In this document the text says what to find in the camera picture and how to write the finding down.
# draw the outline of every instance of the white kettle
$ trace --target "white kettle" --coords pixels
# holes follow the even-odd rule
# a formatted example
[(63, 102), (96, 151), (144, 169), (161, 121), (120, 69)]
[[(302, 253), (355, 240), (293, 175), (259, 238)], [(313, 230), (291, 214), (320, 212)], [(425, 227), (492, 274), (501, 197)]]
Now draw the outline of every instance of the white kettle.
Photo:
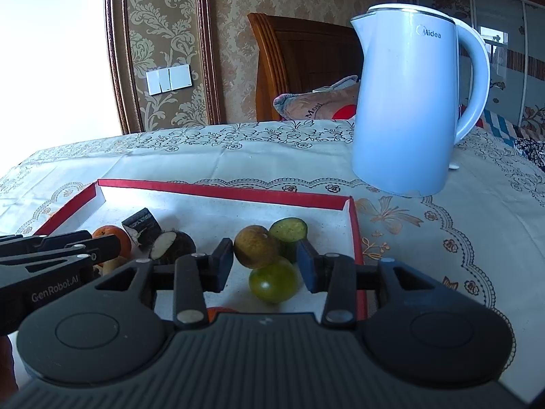
[[(479, 119), (490, 84), (483, 39), (456, 18), (422, 6), (372, 6), (351, 20), (363, 48), (352, 168), (363, 181), (403, 196), (445, 185), (453, 146)], [(459, 45), (473, 84), (458, 118)]]

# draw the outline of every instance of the tablecloth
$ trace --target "tablecloth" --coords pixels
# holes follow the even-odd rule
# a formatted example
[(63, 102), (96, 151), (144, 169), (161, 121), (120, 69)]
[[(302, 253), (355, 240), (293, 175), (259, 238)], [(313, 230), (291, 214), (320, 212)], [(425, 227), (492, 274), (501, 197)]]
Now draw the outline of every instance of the tablecloth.
[(454, 148), (437, 195), (404, 198), (351, 170), (352, 121), (160, 130), (42, 150), (0, 179), (0, 233), (30, 235), (97, 178), (350, 195), (368, 263), (395, 257), (492, 309), (512, 330), (501, 381), (524, 400), (545, 385), (545, 181), (483, 129)]

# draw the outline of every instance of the human hand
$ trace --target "human hand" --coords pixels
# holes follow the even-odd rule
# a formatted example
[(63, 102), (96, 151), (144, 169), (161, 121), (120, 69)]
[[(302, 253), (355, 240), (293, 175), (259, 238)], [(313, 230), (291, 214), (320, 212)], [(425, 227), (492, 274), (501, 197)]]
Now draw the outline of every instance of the human hand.
[(13, 366), (12, 342), (7, 335), (0, 336), (0, 402), (4, 402), (19, 390)]

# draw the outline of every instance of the red and white box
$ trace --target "red and white box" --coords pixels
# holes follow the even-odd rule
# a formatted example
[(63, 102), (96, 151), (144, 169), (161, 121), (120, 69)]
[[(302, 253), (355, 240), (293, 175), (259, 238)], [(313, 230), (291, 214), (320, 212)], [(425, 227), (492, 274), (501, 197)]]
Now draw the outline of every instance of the red and white box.
[[(352, 197), (261, 189), (203, 186), (100, 179), (62, 206), (37, 234), (50, 235), (121, 222), (142, 208), (148, 208), (163, 230), (181, 230), (194, 240), (197, 251), (210, 254), (221, 241), (234, 240), (242, 228), (262, 225), (267, 229), (278, 219), (298, 217), (309, 227), (308, 240), (320, 254), (340, 253), (363, 264), (356, 207)], [(133, 256), (141, 254), (133, 247)], [(250, 269), (235, 258), (225, 289), (205, 292), (208, 307), (225, 306), (245, 313), (313, 312), (321, 319), (325, 292), (311, 294), (301, 288), (291, 299), (278, 305), (262, 302), (250, 291)], [(367, 317), (364, 291), (358, 292), (358, 319)], [(159, 291), (155, 312), (172, 319), (172, 291)]]

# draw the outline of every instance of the white wall switch panel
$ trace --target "white wall switch panel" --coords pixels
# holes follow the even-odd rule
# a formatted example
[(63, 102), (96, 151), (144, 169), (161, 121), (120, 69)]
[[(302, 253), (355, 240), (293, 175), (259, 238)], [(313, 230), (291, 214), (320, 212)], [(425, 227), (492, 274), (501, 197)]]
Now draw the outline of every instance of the white wall switch panel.
[(148, 81), (149, 95), (161, 93), (161, 85), (159, 84), (159, 71), (148, 71), (145, 73), (145, 79)]
[(193, 82), (191, 81), (189, 64), (169, 67), (168, 71), (170, 74), (170, 84), (172, 90), (187, 88), (193, 85)]
[(159, 69), (159, 84), (161, 85), (161, 92), (168, 92), (171, 90), (167, 67), (164, 69)]

